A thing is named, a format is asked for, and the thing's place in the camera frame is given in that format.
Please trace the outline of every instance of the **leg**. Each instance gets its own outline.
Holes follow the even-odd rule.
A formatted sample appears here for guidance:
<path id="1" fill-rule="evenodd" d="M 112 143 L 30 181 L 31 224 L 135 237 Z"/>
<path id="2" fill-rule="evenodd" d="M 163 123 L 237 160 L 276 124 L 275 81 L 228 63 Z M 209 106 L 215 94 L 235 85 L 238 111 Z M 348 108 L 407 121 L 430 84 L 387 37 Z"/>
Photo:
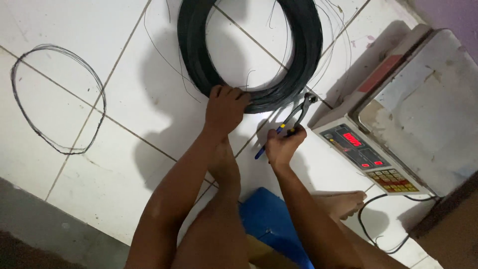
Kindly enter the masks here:
<path id="1" fill-rule="evenodd" d="M 239 167 L 228 139 L 217 146 L 208 170 L 219 183 L 219 191 L 187 230 L 172 268 L 249 268 L 246 233 L 237 206 Z"/>
<path id="2" fill-rule="evenodd" d="M 357 212 L 363 206 L 365 198 L 366 195 L 363 191 L 337 195 L 314 195 L 314 199 L 327 208 L 331 218 L 337 222 L 339 228 L 353 244 L 366 269 L 407 268 L 399 261 L 362 239 L 340 221 Z"/>

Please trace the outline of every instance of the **pliers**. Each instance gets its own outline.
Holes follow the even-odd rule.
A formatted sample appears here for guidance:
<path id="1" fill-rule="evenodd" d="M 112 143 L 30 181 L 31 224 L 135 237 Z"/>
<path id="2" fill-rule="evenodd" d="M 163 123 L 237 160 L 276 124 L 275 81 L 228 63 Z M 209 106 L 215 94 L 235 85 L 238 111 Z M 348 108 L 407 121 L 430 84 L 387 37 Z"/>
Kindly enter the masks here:
<path id="1" fill-rule="evenodd" d="M 309 110 L 309 107 L 311 104 L 317 102 L 317 96 L 312 94 L 312 93 L 306 93 L 304 95 L 304 102 L 302 102 L 300 105 L 298 105 L 296 108 L 294 108 L 294 110 L 292 110 L 292 112 L 289 114 L 289 116 L 287 116 L 287 118 L 282 122 L 281 126 L 279 126 L 279 128 L 277 128 L 276 132 L 279 134 L 280 132 L 282 132 L 282 130 L 284 129 L 285 125 L 288 124 L 288 122 L 299 112 L 299 111 L 302 111 L 300 116 L 299 116 L 299 119 L 295 122 L 294 126 L 292 127 L 292 129 L 290 130 L 287 130 L 287 135 L 285 137 L 290 137 L 291 135 L 295 134 L 295 131 L 297 129 L 297 127 L 300 125 L 301 121 L 304 119 L 305 117 L 305 114 L 307 113 L 307 110 Z M 260 150 L 259 152 L 256 154 L 256 156 L 254 157 L 254 159 L 259 159 L 259 157 L 266 151 L 266 146 L 264 145 Z"/>

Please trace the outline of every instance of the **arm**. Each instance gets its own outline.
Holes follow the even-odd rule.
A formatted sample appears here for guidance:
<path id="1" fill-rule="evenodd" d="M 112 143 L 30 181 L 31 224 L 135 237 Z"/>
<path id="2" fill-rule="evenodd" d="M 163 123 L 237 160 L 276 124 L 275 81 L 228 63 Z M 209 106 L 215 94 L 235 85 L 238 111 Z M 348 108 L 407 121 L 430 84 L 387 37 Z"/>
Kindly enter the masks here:
<path id="1" fill-rule="evenodd" d="M 228 86 L 211 90 L 204 128 L 151 195 L 125 267 L 170 267 L 179 229 L 194 205 L 214 149 L 242 121 L 249 98 Z"/>
<path id="2" fill-rule="evenodd" d="M 360 268 L 362 262 L 328 213 L 318 205 L 289 163 L 307 137 L 303 127 L 288 138 L 267 135 L 266 154 L 277 176 L 297 235 L 315 268 Z"/>

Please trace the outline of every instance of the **black cable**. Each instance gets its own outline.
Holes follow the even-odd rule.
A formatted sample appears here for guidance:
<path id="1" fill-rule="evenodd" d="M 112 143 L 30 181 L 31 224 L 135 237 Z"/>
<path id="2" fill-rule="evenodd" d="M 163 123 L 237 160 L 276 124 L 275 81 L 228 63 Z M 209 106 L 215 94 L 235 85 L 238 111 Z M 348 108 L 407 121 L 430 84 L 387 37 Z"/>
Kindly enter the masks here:
<path id="1" fill-rule="evenodd" d="M 360 224 L 360 226 L 362 227 L 362 231 L 364 232 L 365 236 L 367 237 L 368 240 L 370 240 L 370 242 L 372 242 L 374 244 L 374 246 L 378 249 L 380 249 L 379 245 L 377 244 L 377 239 L 380 238 L 381 236 L 377 237 L 377 239 L 375 241 L 373 241 L 373 239 L 369 236 L 369 234 L 367 233 L 367 230 L 365 229 L 365 225 L 363 224 L 362 222 L 362 212 L 363 210 L 365 209 L 365 207 L 377 200 L 377 199 L 380 199 L 382 197 L 385 197 L 385 196 L 388 196 L 388 194 L 381 194 L 379 196 L 375 196 L 374 198 L 368 200 L 362 208 L 360 208 L 360 210 L 358 211 L 358 215 L 357 215 L 357 218 L 358 218 L 358 223 Z M 412 201 L 415 201 L 415 202 L 425 202 L 425 201 L 430 201 L 430 200 L 436 200 L 436 203 L 435 205 L 433 205 L 432 209 L 440 202 L 440 199 L 437 197 L 437 196 L 433 196 L 433 197 L 429 197 L 429 198 L 426 198 L 426 199 L 415 199 L 415 198 L 412 198 L 410 196 L 407 196 L 407 195 L 404 195 L 405 198 L 409 199 L 409 200 L 412 200 Z M 399 251 L 403 245 L 405 245 L 405 243 L 407 242 L 407 240 L 410 238 L 409 235 L 407 235 L 399 244 L 398 246 L 395 247 L 395 249 L 393 251 L 385 251 L 383 249 L 380 249 L 382 250 L 383 252 L 387 253 L 387 254 L 394 254 L 396 253 L 397 251 Z"/>
<path id="2" fill-rule="evenodd" d="M 96 132 L 95 134 L 93 135 L 93 138 L 91 139 L 91 142 L 88 144 L 88 146 L 86 148 L 84 148 L 81 152 L 71 152 L 73 149 L 71 148 L 70 149 L 70 152 L 62 152 L 61 150 L 59 150 L 58 148 L 56 148 L 53 144 L 56 144 L 54 141 L 51 141 L 48 137 L 46 137 L 34 124 L 33 122 L 30 120 L 30 118 L 28 117 L 28 115 L 26 114 L 25 112 L 25 109 L 23 108 L 22 106 L 22 103 L 20 102 L 20 98 L 18 97 L 18 92 L 17 92 L 17 85 L 16 85 L 16 76 L 17 76 L 17 69 L 18 69 L 18 66 L 20 65 L 20 63 L 23 61 L 23 59 L 25 57 L 27 57 L 30 53 L 32 52 L 35 52 L 35 51 L 40 51 L 40 50 L 52 50 L 52 51 L 56 51 L 56 52 L 59 52 L 63 55 L 66 55 L 70 58 L 72 58 L 73 60 L 75 60 L 77 63 L 81 64 L 81 66 L 83 66 L 84 68 L 86 68 L 88 70 L 88 72 L 94 77 L 94 79 L 96 80 L 96 83 L 98 85 L 98 89 L 100 90 L 100 93 L 101 93 L 101 97 L 103 99 L 103 113 L 101 115 L 101 119 L 99 120 L 99 123 L 98 123 L 98 127 L 96 128 Z M 93 142 L 95 141 L 95 138 L 98 134 L 98 131 L 99 131 L 99 127 L 101 126 L 101 124 L 103 123 L 103 119 L 105 118 L 105 114 L 106 114 L 106 95 L 105 95 L 105 91 L 104 91 L 104 88 L 103 88 L 103 84 L 101 83 L 101 80 L 99 79 L 98 75 L 95 73 L 95 71 L 93 70 L 93 68 L 91 68 L 91 66 L 85 62 L 82 58 L 80 58 L 78 55 L 76 55 L 75 53 L 65 49 L 65 48 L 62 48 L 62 47 L 59 47 L 57 45 L 53 45 L 53 44 L 41 44 L 41 45 L 38 45 L 36 47 L 34 47 L 31 51 L 29 52 L 26 52 L 24 53 L 22 56 L 20 56 L 17 61 L 15 62 L 15 64 L 12 66 L 11 68 L 11 71 L 10 71 L 10 80 L 11 80 L 11 87 L 13 89 L 13 95 L 15 97 L 15 100 L 17 101 L 17 104 L 18 104 L 18 107 L 20 108 L 20 110 L 22 111 L 22 114 L 25 118 L 25 120 L 27 120 L 28 122 L 28 125 L 35 131 L 35 133 L 37 135 L 39 135 L 43 140 L 45 140 L 50 146 L 52 146 L 52 148 L 54 148 L 56 151 L 58 151 L 59 153 L 61 154 L 64 154 L 64 155 L 76 155 L 76 154 L 83 154 L 85 153 L 90 147 L 91 145 L 93 145 Z"/>
<path id="3" fill-rule="evenodd" d="M 246 113 L 274 111 L 291 103 L 314 75 L 322 54 L 322 25 L 314 1 L 277 1 L 291 27 L 292 63 L 275 86 L 250 92 L 251 104 Z M 215 2 L 183 0 L 177 26 L 179 47 L 189 77 L 208 97 L 214 85 L 226 85 L 214 68 L 206 45 L 206 19 Z"/>

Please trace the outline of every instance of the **hand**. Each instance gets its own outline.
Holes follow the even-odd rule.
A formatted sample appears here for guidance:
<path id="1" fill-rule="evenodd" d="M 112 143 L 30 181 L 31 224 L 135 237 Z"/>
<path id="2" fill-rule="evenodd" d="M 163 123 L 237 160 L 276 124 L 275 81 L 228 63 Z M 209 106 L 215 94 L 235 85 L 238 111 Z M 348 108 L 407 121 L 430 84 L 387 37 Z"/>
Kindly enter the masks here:
<path id="1" fill-rule="evenodd" d="M 239 88 L 214 86 L 207 103 L 203 132 L 222 140 L 242 122 L 249 101 L 250 94 Z"/>
<path id="2" fill-rule="evenodd" d="M 290 137 L 279 136 L 276 130 L 270 129 L 267 133 L 266 155 L 272 168 L 288 166 L 295 151 L 306 137 L 307 132 L 301 125 Z"/>

